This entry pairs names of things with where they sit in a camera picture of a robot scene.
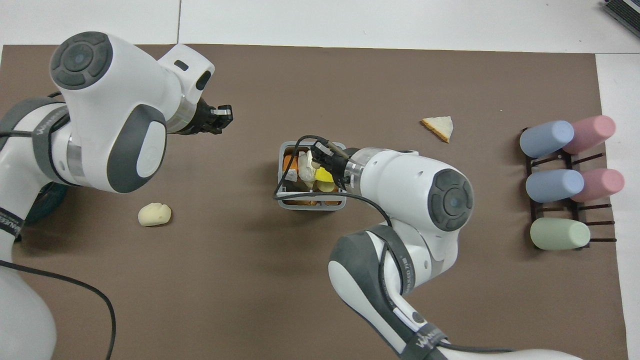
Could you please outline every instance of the blue cup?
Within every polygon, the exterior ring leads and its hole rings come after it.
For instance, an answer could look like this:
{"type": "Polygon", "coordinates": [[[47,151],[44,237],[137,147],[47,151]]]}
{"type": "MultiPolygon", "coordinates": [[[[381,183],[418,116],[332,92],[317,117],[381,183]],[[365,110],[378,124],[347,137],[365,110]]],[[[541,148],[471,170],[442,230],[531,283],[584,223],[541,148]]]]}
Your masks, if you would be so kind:
{"type": "Polygon", "coordinates": [[[564,121],[550,121],[530,127],[520,135],[520,148],[527,156],[537,159],[551,154],[573,140],[573,126],[564,121]]]}
{"type": "Polygon", "coordinates": [[[584,178],[575,170],[548,170],[527,178],[527,193],[536,202],[552,202],[572,197],[584,188],[584,178]]]}

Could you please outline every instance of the brown mat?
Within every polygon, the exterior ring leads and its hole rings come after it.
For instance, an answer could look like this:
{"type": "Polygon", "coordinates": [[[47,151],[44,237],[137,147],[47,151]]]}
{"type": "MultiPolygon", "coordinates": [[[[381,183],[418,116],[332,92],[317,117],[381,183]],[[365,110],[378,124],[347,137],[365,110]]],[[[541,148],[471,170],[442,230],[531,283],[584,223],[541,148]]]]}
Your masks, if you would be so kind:
{"type": "MultiPolygon", "coordinates": [[[[169,46],[142,48],[158,58],[169,46]]],[[[380,216],[352,199],[335,213],[288,211],[270,199],[280,144],[308,133],[350,147],[415,149],[472,181],[476,208],[458,261],[409,296],[453,343],[627,358],[615,244],[541,252],[526,235],[518,135],[601,112],[592,54],[194,48],[216,66],[207,102],[234,107],[225,133],[171,135],[148,185],[129,195],[71,189],[15,246],[17,263],[111,297],[113,359],[395,358],[338,298],[326,270],[336,240],[380,216]],[[446,115],[450,144],[419,124],[446,115]],[[172,222],[138,225],[149,202],[171,206],[172,222]]],[[[54,49],[4,48],[0,113],[56,90],[47,72],[54,49]]],[[[25,278],[55,317],[54,358],[102,358],[104,304],[77,286],[25,278]]]]}

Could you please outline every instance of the black cable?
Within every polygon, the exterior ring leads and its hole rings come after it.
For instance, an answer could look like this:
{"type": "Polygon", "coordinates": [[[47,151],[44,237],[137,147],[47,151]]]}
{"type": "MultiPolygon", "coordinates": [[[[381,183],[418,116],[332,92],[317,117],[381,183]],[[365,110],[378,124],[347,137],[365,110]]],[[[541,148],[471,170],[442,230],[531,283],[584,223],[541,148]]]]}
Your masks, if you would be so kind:
{"type": "Polygon", "coordinates": [[[19,130],[0,131],[0,138],[11,138],[13,136],[17,136],[21,138],[30,138],[31,131],[19,131],[19,130]]]}
{"type": "Polygon", "coordinates": [[[4,266],[6,268],[11,268],[11,269],[18,270],[18,271],[21,271],[21,272],[27,272],[27,273],[30,273],[30,274],[41,275],[41,276],[46,276],[46,277],[52,277],[53,279],[67,281],[67,282],[70,282],[72,284],[81,286],[81,287],[83,287],[83,288],[85,288],[87,290],[90,290],[90,291],[94,292],[102,300],[104,300],[104,302],[107,304],[107,307],[109,308],[109,315],[111,315],[111,341],[109,342],[109,350],[107,351],[106,360],[111,359],[111,353],[113,352],[113,344],[116,341],[116,314],[115,314],[115,311],[113,310],[113,305],[111,304],[111,301],[109,300],[107,295],[103,294],[103,292],[101,292],[97,288],[94,288],[93,286],[91,286],[91,285],[89,285],[89,284],[87,284],[85,282],[82,282],[80,280],[76,280],[76,279],[74,279],[72,277],[56,274],[54,272],[48,272],[48,271],[45,271],[45,270],[39,270],[39,269],[36,269],[36,268],[30,268],[28,266],[14,264],[14,263],[10,263],[10,262],[4,261],[4,260],[0,260],[0,266],[4,266]]]}
{"type": "Polygon", "coordinates": [[[464,347],[461,345],[453,345],[450,343],[445,343],[441,341],[438,343],[439,347],[448,348],[449,350],[462,351],[462,352],[514,352],[515,349],[512,348],[491,348],[491,347],[464,347]]]}
{"type": "Polygon", "coordinates": [[[69,117],[69,114],[66,114],[65,116],[60,118],[58,121],[56,121],[55,124],[53,124],[53,126],[51,126],[51,133],[53,134],[56,131],[60,130],[64,125],[67,125],[70,121],[71,121],[71,118],[69,117]]]}
{"type": "MultiPolygon", "coordinates": [[[[328,142],[327,139],[322,138],[320,136],[316,136],[316,135],[305,135],[302,136],[301,138],[298,139],[298,141],[296,142],[296,145],[293,147],[293,154],[296,154],[298,151],[298,147],[300,147],[300,143],[303,140],[306,139],[315,139],[318,142],[328,142]]],[[[282,183],[284,183],[285,180],[285,176],[287,175],[287,172],[289,171],[289,169],[291,168],[291,164],[293,163],[293,158],[294,156],[291,156],[291,159],[289,159],[289,163],[287,164],[287,167],[285,168],[285,170],[282,172],[282,177],[280,178],[280,181],[278,182],[278,185],[276,185],[275,190],[273,190],[273,199],[274,200],[287,200],[287,199],[294,199],[297,197],[315,197],[315,196],[344,196],[344,197],[351,197],[354,199],[358,199],[360,201],[364,201],[366,203],[368,203],[369,205],[373,206],[376,210],[378,210],[378,212],[382,215],[382,217],[385,219],[385,221],[387,222],[387,225],[389,225],[390,227],[393,227],[393,225],[391,224],[391,218],[389,218],[389,215],[387,215],[387,213],[385,212],[385,210],[380,207],[380,205],[376,204],[374,201],[367,199],[364,196],[360,196],[360,195],[355,195],[352,193],[342,193],[342,192],[310,192],[310,193],[297,193],[297,194],[292,194],[292,195],[284,195],[284,196],[278,196],[278,190],[280,189],[280,187],[282,186],[282,183]]]]}
{"type": "Polygon", "coordinates": [[[382,256],[380,257],[380,262],[378,263],[378,283],[380,284],[380,288],[382,289],[382,294],[385,296],[385,299],[387,300],[387,305],[389,306],[389,309],[393,311],[394,308],[397,307],[397,305],[391,299],[391,296],[389,295],[389,290],[387,288],[387,283],[385,282],[385,262],[387,259],[387,251],[391,252],[391,250],[388,242],[382,238],[381,240],[383,240],[384,245],[382,247],[382,256]]]}

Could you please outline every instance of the toast slice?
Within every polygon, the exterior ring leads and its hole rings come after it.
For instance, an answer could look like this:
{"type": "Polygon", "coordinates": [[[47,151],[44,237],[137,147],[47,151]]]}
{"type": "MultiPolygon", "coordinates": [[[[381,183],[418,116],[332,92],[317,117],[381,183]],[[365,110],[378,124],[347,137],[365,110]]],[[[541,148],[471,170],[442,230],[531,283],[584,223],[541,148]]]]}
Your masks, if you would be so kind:
{"type": "Polygon", "coordinates": [[[420,121],[427,129],[436,134],[442,141],[449,143],[453,133],[453,121],[450,116],[428,117],[420,121]]]}

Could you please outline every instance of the circular button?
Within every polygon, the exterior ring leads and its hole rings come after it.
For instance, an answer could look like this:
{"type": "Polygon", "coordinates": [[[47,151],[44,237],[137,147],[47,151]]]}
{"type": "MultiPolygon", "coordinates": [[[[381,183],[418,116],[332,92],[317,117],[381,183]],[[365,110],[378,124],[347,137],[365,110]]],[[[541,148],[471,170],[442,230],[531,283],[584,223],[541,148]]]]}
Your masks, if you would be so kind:
{"type": "Polygon", "coordinates": [[[467,195],[459,188],[450,189],[444,195],[444,211],[453,217],[463,212],[466,203],[467,195]]]}
{"type": "Polygon", "coordinates": [[[417,323],[422,323],[424,322],[424,318],[422,317],[422,315],[416,313],[415,311],[413,312],[413,314],[411,314],[413,321],[417,322],[417,323]]]}
{"type": "Polygon", "coordinates": [[[76,44],[69,48],[64,54],[63,64],[69,71],[82,71],[91,64],[93,51],[91,47],[84,44],[76,44]]]}

